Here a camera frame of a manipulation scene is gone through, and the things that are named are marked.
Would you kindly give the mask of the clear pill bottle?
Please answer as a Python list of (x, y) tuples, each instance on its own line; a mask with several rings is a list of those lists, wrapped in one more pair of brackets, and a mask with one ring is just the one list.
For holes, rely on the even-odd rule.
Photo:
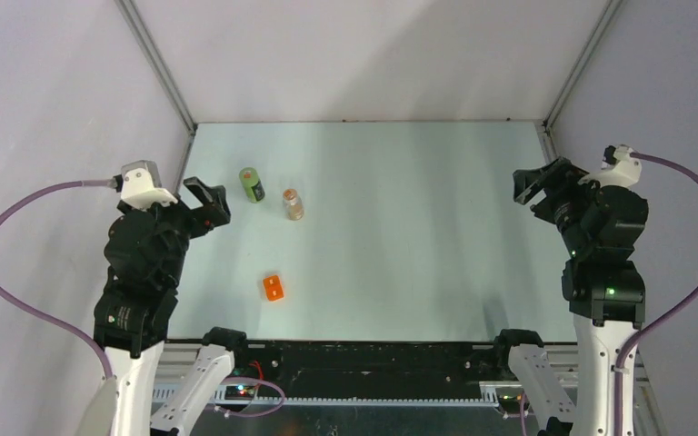
[(304, 217), (304, 206), (299, 193), (289, 188), (283, 192), (284, 208), (287, 217), (292, 221), (298, 221)]

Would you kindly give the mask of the orange pill box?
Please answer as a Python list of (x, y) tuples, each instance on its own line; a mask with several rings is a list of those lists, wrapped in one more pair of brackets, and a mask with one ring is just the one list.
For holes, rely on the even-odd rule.
[(284, 287), (281, 278), (277, 274), (265, 277), (262, 283), (267, 301), (275, 302), (284, 298)]

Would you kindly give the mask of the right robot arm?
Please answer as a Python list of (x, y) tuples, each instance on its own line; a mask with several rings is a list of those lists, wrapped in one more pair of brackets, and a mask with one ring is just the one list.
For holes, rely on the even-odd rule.
[(629, 340), (645, 320), (646, 288), (631, 259), (649, 212), (633, 191), (641, 173), (641, 162), (625, 156), (606, 159), (596, 173), (558, 158), (513, 174), (514, 200), (553, 224), (569, 255), (561, 282), (577, 339), (576, 398), (560, 383), (536, 332), (501, 331), (492, 356), (498, 376), (520, 382), (524, 407), (542, 435), (633, 431), (633, 415), (623, 406), (633, 391)]

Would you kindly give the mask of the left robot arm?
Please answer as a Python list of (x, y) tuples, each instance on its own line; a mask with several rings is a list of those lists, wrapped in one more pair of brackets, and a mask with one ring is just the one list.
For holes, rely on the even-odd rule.
[(250, 369), (246, 334), (214, 327), (177, 391), (162, 410), (152, 410), (189, 243), (231, 221), (224, 186), (197, 177), (184, 186), (200, 206), (190, 208), (151, 182), (135, 187), (133, 177), (124, 178), (122, 215), (109, 229), (107, 280), (94, 309), (93, 340), (112, 373), (85, 411), (79, 435), (187, 435), (221, 382)]

